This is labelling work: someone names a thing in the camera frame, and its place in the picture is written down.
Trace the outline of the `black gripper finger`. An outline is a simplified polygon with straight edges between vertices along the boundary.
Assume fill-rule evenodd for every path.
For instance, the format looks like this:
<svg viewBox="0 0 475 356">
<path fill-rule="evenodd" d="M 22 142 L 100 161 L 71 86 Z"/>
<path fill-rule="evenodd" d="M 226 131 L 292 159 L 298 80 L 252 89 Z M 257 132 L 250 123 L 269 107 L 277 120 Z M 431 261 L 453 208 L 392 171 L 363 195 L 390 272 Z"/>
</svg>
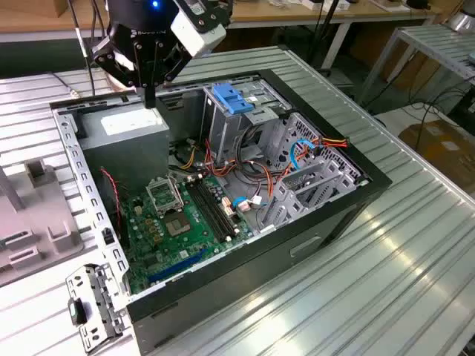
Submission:
<svg viewBox="0 0 475 356">
<path fill-rule="evenodd" d="M 176 43 L 166 47 L 164 42 L 155 41 L 153 65 L 151 66 L 151 84 L 149 85 L 149 107 L 156 106 L 158 87 L 172 82 L 190 62 L 191 54 L 185 47 Z"/>
<path fill-rule="evenodd" d="M 92 48 L 92 57 L 106 73 L 127 88 L 134 88 L 145 108 L 150 108 L 143 46 L 131 35 L 109 35 Z"/>
</svg>

